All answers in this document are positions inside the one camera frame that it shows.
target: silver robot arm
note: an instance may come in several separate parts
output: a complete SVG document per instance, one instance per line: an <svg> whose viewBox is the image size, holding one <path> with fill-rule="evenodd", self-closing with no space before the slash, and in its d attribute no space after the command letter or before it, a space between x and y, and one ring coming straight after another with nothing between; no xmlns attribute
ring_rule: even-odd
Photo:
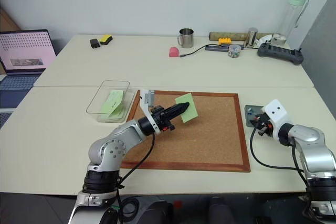
<svg viewBox="0 0 336 224"><path fill-rule="evenodd" d="M314 214L321 218L335 218L336 161L325 145L324 133L316 128L293 125L278 100L271 101L261 110L264 114L259 117L259 134L267 133L280 144L296 148Z"/></svg>
<svg viewBox="0 0 336 224"><path fill-rule="evenodd" d="M154 92L141 90L140 107L145 117L120 125L91 145L84 185L77 195L69 224L117 223L118 214L111 205L116 200L118 189L122 188L119 169L123 157L146 136L175 129L170 120L189 106L189 103L176 104L167 109L157 106L151 114L148 108L153 107L153 102Z"/></svg>

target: laptop keyboard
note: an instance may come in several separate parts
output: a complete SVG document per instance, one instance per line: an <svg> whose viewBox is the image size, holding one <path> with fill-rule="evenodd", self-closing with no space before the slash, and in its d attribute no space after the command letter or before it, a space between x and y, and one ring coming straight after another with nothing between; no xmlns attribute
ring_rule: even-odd
<svg viewBox="0 0 336 224"><path fill-rule="evenodd" d="M10 76L0 82L0 90L29 90L38 76Z"/></svg>
<svg viewBox="0 0 336 224"><path fill-rule="evenodd" d="M0 112L0 129L5 124L12 112Z"/></svg>

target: floor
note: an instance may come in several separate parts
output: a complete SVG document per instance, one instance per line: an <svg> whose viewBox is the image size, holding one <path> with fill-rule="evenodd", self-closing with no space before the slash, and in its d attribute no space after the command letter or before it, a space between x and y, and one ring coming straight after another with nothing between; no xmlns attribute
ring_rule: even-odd
<svg viewBox="0 0 336 224"><path fill-rule="evenodd" d="M140 197L139 201L143 205L146 201L166 200L171 203L181 201L182 207L174 209L174 223L206 224L207 203L212 196L155 195ZM230 206L237 224L255 223L256 216L268 216L273 224L313 223L301 216L304 203L293 195L224 194L221 196ZM1 224L68 223L74 203L74 197L2 193L0 221Z"/></svg>

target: metal mug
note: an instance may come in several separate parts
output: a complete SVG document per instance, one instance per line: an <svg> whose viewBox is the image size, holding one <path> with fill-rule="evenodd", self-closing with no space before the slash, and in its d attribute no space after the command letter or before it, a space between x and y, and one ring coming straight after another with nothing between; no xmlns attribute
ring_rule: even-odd
<svg viewBox="0 0 336 224"><path fill-rule="evenodd" d="M177 42L181 47L191 48L194 46L194 31L190 28L182 28Z"/></svg>

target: black eraser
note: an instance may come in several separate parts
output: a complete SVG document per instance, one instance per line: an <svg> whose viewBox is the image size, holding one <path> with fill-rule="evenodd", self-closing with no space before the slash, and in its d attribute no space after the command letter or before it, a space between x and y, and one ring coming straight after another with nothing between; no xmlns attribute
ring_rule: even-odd
<svg viewBox="0 0 336 224"><path fill-rule="evenodd" d="M97 39L91 39L91 40L90 40L90 44L91 44L91 47L92 47L92 48L100 47L99 42L98 42Z"/></svg>

